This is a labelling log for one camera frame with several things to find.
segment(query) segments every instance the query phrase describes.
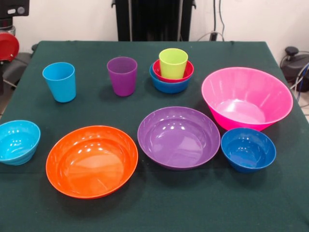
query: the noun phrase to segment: green tablecloth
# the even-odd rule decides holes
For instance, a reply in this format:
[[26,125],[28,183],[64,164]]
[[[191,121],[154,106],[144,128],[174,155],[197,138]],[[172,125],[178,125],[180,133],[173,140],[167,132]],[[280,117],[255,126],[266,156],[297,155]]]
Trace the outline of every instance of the green tablecloth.
[[[187,51],[195,66],[188,89],[175,95],[158,92],[148,73],[167,47]],[[126,98],[113,93],[108,78],[106,64],[116,56],[133,57],[139,66],[136,91]],[[46,65],[59,61],[76,68],[77,97],[66,104],[54,101],[42,77]],[[42,136],[29,163],[0,165],[0,231],[308,231],[309,126],[296,102],[286,119],[264,130],[277,158],[257,173],[237,173],[221,151],[200,168],[169,171],[139,149],[132,178],[108,197],[73,199],[47,180],[49,150],[77,128],[109,125],[138,143],[139,123],[158,108],[187,106],[213,119],[200,86],[209,73],[229,66],[261,69],[283,80],[265,43],[41,42],[1,119],[31,120]]]

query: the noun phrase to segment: white wall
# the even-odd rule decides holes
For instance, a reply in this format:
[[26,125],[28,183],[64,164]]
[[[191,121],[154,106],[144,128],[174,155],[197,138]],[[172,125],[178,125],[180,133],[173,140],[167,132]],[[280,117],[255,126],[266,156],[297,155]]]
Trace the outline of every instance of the white wall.
[[[213,30],[212,0],[196,2],[191,41]],[[225,40],[266,41],[276,60],[281,59],[288,45],[309,50],[308,3],[308,0],[222,0]],[[15,17],[14,25],[22,51],[30,51],[41,40],[118,39],[111,0],[86,3],[84,0],[30,0],[30,15]],[[217,30],[221,28],[217,14]]]
[[30,0],[29,16],[14,25],[21,51],[41,40],[118,40],[111,0]]
[[[195,41],[213,30],[213,0],[196,0],[190,40]],[[308,0],[222,0],[222,18],[226,41],[266,41],[280,61],[285,47],[297,46],[309,51]],[[217,13],[217,31],[221,32]]]

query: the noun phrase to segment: red object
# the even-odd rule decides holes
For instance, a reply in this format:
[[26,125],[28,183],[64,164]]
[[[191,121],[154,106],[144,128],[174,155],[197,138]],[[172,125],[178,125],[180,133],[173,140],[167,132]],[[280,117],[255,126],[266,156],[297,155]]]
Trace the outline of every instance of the red object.
[[188,80],[194,72],[194,66],[190,61],[187,61],[187,65],[184,70],[183,78],[181,79],[167,79],[167,78],[162,77],[159,59],[154,63],[153,70],[154,70],[155,75],[160,81],[168,82],[168,83],[177,83],[177,82]]
[[19,42],[15,36],[0,32],[0,61],[12,61],[18,54]]

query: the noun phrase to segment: purple cup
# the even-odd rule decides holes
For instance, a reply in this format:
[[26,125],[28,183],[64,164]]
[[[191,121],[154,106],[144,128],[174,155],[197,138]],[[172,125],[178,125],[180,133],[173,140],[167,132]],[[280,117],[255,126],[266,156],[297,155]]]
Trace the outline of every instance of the purple cup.
[[120,97],[131,95],[135,91],[137,62],[130,57],[116,57],[107,63],[112,88]]

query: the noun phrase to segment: bowl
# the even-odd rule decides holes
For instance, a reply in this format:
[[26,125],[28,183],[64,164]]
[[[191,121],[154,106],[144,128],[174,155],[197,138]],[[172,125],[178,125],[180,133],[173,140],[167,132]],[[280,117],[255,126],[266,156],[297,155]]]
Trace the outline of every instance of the bowl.
[[132,176],[138,162],[134,141],[123,131],[90,126],[61,138],[46,161],[49,182],[79,199],[109,195]]
[[40,137],[40,128],[30,121],[16,120],[0,125],[0,162],[9,165],[28,162]]
[[293,107],[293,97],[283,82],[251,68],[211,73],[202,84],[202,95],[226,130],[243,127],[261,131],[285,118]]
[[190,78],[178,83],[167,83],[160,81],[154,73],[153,64],[150,66],[149,73],[154,87],[163,93],[180,93],[188,87],[190,82]]
[[139,126],[138,141],[144,153],[159,165],[187,170],[215,156],[220,134],[203,113],[173,106],[150,113]]
[[181,79],[167,79],[167,78],[162,77],[161,70],[160,70],[160,60],[157,60],[154,63],[153,71],[160,81],[167,82],[167,83],[178,83],[178,82],[188,80],[192,76],[194,72],[194,66],[190,61],[187,61],[187,65],[184,70],[183,78]]
[[265,134],[237,128],[222,136],[221,149],[231,166],[242,173],[252,173],[269,166],[276,158],[276,148]]

